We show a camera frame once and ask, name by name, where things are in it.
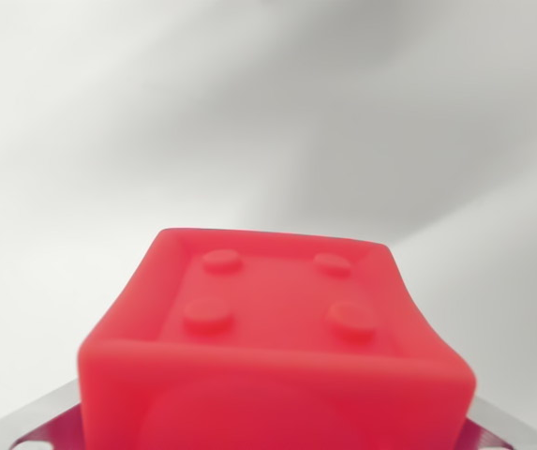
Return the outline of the gripper left finger with black rubber pad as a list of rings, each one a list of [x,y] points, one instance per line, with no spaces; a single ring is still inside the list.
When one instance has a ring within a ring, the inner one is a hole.
[[[77,380],[0,418],[0,449],[84,449]]]

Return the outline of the gripper right finger with black rubber pad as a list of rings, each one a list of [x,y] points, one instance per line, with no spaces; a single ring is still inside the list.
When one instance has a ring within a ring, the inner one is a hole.
[[[473,402],[458,449],[537,449],[537,429],[489,402]]]

